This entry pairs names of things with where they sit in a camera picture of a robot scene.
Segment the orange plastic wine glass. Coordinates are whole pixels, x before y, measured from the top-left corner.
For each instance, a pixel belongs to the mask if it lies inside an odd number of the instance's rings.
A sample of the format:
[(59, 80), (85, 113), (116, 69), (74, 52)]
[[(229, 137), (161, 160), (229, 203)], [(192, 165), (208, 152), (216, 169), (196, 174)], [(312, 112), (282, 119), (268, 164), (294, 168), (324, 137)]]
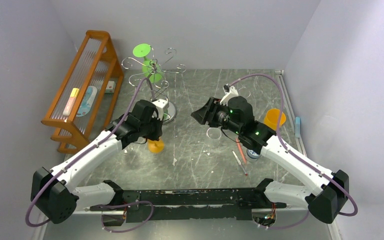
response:
[(158, 154), (164, 150), (165, 144), (161, 138), (159, 140), (148, 139), (147, 140), (147, 147), (151, 153)]

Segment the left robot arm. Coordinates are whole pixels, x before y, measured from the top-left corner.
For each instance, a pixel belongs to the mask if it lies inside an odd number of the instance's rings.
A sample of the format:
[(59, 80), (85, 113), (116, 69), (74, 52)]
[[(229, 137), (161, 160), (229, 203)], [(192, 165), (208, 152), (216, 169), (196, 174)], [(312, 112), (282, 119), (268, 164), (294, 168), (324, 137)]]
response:
[(119, 209), (125, 202), (124, 191), (113, 181), (86, 187), (79, 183), (103, 161), (139, 138), (159, 140), (168, 106), (169, 102), (163, 99), (130, 103), (127, 112), (71, 158), (50, 170), (39, 168), (32, 177), (30, 198), (32, 205), (45, 214), (46, 222), (60, 224), (76, 210), (93, 206)]

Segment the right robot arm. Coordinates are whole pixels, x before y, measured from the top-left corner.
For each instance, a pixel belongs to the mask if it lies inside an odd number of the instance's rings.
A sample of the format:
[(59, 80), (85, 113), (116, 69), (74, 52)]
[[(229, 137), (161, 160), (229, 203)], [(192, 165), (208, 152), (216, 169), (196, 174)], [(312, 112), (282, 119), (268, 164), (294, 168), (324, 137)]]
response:
[(269, 126), (255, 120), (252, 106), (242, 96), (228, 101), (211, 97), (191, 113), (201, 125), (229, 130), (247, 149), (268, 158), (295, 176), (303, 186), (263, 180), (255, 189), (260, 207), (271, 203), (306, 208), (319, 221), (331, 224), (349, 199), (349, 175), (318, 165), (303, 154), (294, 152)]

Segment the green plastic wine glass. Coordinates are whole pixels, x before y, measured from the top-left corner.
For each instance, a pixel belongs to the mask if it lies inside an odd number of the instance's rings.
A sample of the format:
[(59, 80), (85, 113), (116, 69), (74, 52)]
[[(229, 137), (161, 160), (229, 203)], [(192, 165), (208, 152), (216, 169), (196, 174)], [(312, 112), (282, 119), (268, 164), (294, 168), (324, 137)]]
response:
[(161, 67), (153, 55), (154, 49), (151, 45), (140, 43), (133, 48), (132, 53), (137, 58), (143, 58), (142, 73), (151, 83), (158, 83), (163, 78)]

